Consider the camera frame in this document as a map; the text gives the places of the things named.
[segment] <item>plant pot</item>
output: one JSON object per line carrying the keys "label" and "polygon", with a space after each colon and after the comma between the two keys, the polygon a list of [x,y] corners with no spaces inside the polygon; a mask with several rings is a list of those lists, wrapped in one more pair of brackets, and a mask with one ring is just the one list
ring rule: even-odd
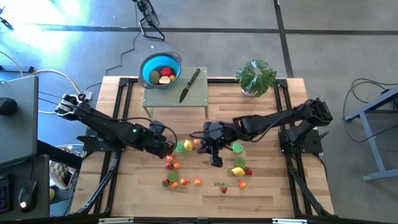
{"label": "plant pot", "polygon": [[243,92],[243,94],[245,94],[246,96],[254,96],[254,94],[249,93],[249,92],[246,92],[246,91],[244,91],[243,89],[242,89],[242,92]]}

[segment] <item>potted plant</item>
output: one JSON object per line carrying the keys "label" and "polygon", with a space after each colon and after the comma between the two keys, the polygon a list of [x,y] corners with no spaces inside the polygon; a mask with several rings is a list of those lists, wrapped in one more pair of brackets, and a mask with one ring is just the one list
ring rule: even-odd
{"label": "potted plant", "polygon": [[270,86],[274,86],[276,71],[263,60],[252,60],[238,69],[236,79],[245,95],[260,97]]}

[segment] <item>black desk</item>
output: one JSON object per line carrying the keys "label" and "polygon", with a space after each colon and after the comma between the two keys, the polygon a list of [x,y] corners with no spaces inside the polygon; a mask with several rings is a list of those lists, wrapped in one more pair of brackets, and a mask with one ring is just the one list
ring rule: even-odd
{"label": "black desk", "polygon": [[18,208],[18,193],[25,181],[30,179],[32,159],[14,166],[0,169],[0,175],[11,174],[12,178],[12,210],[0,215],[1,221],[45,218],[50,216],[50,175],[49,156],[41,155],[33,159],[32,179],[37,181],[37,205],[31,212],[22,213]]}

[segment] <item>wooden table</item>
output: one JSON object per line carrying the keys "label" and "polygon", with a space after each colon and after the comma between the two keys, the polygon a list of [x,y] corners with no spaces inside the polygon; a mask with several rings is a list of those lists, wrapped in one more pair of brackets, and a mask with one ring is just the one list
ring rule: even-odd
{"label": "wooden table", "polygon": [[[104,77],[96,109],[112,116],[120,77]],[[307,99],[304,80],[287,79],[293,106]],[[128,117],[146,116],[142,108],[144,89],[135,84]],[[122,97],[121,108],[124,108]],[[274,91],[269,90],[260,98],[245,96],[238,84],[210,83],[208,87],[208,116],[210,121],[231,122],[231,118],[249,114],[267,115],[275,113]],[[172,128],[179,141],[189,139],[194,131],[202,131],[204,111],[200,108],[159,108],[154,117]],[[258,143],[242,142],[245,151],[241,157],[252,168],[253,175],[237,178],[233,176],[233,159],[229,150],[220,151],[224,166],[209,165],[209,154],[195,151],[176,154],[175,161],[181,164],[177,171],[180,178],[193,182],[198,175],[203,180],[201,187],[193,184],[177,189],[163,188],[161,182],[167,176],[165,159],[127,148],[122,154],[116,184],[112,216],[124,217],[227,217],[227,218],[277,218],[293,217],[292,199],[285,157],[281,154],[277,137],[278,128],[273,128]],[[165,131],[168,139],[172,134]],[[77,211],[97,187],[103,163],[103,152],[92,153],[81,167],[72,204]],[[303,164],[309,189],[324,206],[333,213],[328,184],[321,162],[311,154],[303,155]],[[238,179],[248,183],[247,189],[239,189]],[[220,186],[228,184],[226,194]],[[304,211],[302,193],[298,196],[300,208]],[[108,189],[105,190],[102,206],[106,204]]]}

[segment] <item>gray floor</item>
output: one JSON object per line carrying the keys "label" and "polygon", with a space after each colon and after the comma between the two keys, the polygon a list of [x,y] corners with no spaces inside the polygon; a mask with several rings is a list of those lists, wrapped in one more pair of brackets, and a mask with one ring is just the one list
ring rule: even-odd
{"label": "gray floor", "polygon": [[[118,64],[119,54],[131,47],[137,34],[40,31],[24,25],[30,22],[135,27],[134,5],[130,0],[32,2],[21,5],[10,1],[7,5],[2,17],[13,23],[16,31],[0,28],[0,49],[22,65],[70,75],[81,90],[100,82],[105,70]],[[161,27],[278,28],[272,0],[153,0],[152,3]],[[398,30],[395,0],[280,0],[280,5],[286,29]],[[213,76],[232,77],[237,68],[251,59],[267,60],[278,71],[278,77],[287,76],[279,34],[168,32],[165,35],[165,42],[140,36],[136,51],[126,54],[123,66],[108,75],[137,75],[145,57],[174,50],[182,55],[185,66],[206,66]],[[352,142],[343,129],[341,117],[345,94],[355,78],[398,81],[398,35],[287,35],[287,43],[294,77],[304,78],[308,96],[325,100],[335,118],[331,125],[322,128],[330,132],[323,145],[335,213],[345,218],[397,222],[398,179],[371,184],[362,181],[363,174],[375,172],[377,167],[368,143]],[[11,64],[4,57],[0,63]],[[16,74],[0,75],[0,78],[16,77]],[[51,73],[40,75],[40,90],[56,95],[75,93],[63,77]],[[93,91],[96,97],[98,88]],[[358,88],[360,96],[367,100],[375,99],[380,92],[371,85]],[[348,112],[360,106],[353,97],[349,98]],[[40,109],[52,110],[53,105],[40,102]],[[354,122],[350,127],[357,139],[364,137],[360,123]],[[84,132],[85,126],[80,123],[47,114],[39,116],[39,139],[50,144],[79,143],[75,136]],[[397,167],[398,153],[387,152],[385,148],[381,147],[387,165]],[[63,213],[65,207],[57,207],[52,208],[52,214]]]}

